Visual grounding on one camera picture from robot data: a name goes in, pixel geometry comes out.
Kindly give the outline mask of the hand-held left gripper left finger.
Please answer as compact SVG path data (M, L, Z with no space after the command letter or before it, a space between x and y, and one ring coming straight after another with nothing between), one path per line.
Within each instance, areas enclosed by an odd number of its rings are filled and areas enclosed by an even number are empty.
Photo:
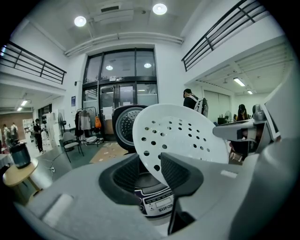
M29 205L51 240L161 240L134 194L139 156L130 154L71 170Z

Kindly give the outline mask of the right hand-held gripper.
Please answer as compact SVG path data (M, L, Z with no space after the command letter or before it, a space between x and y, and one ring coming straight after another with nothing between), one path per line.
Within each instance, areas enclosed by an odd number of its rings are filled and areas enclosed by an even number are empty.
M254 153L260 153L268 145L280 142L280 132L265 104L254 105L252 112L252 119L214 127L213 135L234 142L253 141Z

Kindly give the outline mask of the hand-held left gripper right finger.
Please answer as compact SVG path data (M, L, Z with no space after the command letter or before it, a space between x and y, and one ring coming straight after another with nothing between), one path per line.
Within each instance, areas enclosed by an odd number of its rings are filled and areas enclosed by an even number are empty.
M161 154L161 173L174 194L168 235L208 212L237 180L242 166Z

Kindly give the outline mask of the white perforated plastic steamer plate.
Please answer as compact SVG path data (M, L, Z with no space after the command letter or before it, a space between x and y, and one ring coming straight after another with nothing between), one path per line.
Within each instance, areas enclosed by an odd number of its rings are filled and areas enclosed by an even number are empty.
M225 140L213 134L213 122L190 108L155 104L138 113L133 124L133 142L140 160L161 183L160 154L174 153L202 161L227 164Z

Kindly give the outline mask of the purple rice cooker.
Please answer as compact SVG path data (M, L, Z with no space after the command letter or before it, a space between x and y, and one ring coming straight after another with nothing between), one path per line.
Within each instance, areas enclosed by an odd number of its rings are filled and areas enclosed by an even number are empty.
M112 114L112 126L118 144L136 153L133 143L133 124L137 115L146 108L144 105L121 106ZM139 162L139 176L135 183L135 195L140 201L140 211L150 220L168 217L173 209L173 192L150 174L143 163Z

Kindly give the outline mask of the black pot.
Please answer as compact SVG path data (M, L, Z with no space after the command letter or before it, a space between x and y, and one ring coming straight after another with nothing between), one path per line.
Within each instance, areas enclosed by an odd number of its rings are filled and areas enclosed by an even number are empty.
M18 169L25 168L31 163L30 154L24 142L19 142L17 139L13 140L11 142L10 154Z

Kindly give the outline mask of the white grey backpack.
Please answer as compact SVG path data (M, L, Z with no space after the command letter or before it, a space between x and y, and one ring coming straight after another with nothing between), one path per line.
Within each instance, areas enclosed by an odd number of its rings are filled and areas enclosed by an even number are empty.
M209 106L206 98L198 99L194 110L201 113L203 116L208 117Z

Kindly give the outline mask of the grey padded chair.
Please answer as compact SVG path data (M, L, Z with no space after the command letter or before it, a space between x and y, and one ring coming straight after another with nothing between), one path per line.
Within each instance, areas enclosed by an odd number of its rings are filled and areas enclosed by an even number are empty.
M73 150L75 147L77 147L79 153L82 154L82 156L84 157L84 152L83 152L82 147L81 147L81 142L71 132L64 132L63 133L62 144L63 144L64 151L66 153L66 156L67 156L70 163L71 163L71 160L68 156L68 152Z

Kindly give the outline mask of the flattened cardboard sheet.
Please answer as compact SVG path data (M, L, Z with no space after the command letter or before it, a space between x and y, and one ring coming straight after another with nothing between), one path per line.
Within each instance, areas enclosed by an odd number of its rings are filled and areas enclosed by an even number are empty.
M127 154L128 151L123 149L117 142L106 142L100 150L91 159L90 163L98 163L120 157Z

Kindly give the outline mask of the white storage shelf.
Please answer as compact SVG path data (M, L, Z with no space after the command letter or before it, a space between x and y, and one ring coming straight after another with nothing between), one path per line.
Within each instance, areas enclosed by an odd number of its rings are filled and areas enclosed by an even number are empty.
M47 113L45 116L46 116L45 125L49 134L50 144L53 148L58 147L60 145L59 143L60 131L59 131L58 122L56 121L55 118L55 113Z

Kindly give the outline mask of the black hanging garment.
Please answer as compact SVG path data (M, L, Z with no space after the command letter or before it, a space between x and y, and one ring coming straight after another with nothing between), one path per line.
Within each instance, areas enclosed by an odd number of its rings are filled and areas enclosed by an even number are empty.
M75 136L80 137L82 135L81 129L79 127L79 112L75 114Z

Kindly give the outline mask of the grey jacket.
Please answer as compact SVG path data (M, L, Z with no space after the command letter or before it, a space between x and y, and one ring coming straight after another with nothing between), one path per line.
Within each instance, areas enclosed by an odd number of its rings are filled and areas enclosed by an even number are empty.
M91 130L90 114L86 110L79 112L78 124L80 130Z

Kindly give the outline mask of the black balcony railing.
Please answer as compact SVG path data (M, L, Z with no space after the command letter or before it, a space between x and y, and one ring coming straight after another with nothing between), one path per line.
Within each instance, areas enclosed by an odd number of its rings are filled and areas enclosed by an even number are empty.
M216 50L245 28L269 15L258 0L240 0L227 11L181 59L189 71L208 54Z
M53 83L63 84L67 72L9 41L0 47L0 66L18 69Z

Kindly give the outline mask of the white ceiling pipe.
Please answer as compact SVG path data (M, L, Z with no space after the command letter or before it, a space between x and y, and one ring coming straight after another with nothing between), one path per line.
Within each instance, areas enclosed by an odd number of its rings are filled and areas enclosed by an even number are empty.
M100 44L110 43L113 41L120 40L162 40L169 43L175 43L181 45L184 42L184 38L176 37L163 33L156 32L122 32L109 34L102 37L96 37L92 40L85 41L69 50L64 52L64 55L67 57L72 56L73 54L77 54L83 50L89 49L93 46L97 46Z

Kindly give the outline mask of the ceiling air conditioner unit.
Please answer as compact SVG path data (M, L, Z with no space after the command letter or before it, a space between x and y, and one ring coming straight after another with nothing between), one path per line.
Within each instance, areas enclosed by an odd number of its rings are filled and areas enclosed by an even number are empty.
M92 14L92 20L101 25L120 23L133 20L133 0L108 0L97 7Z

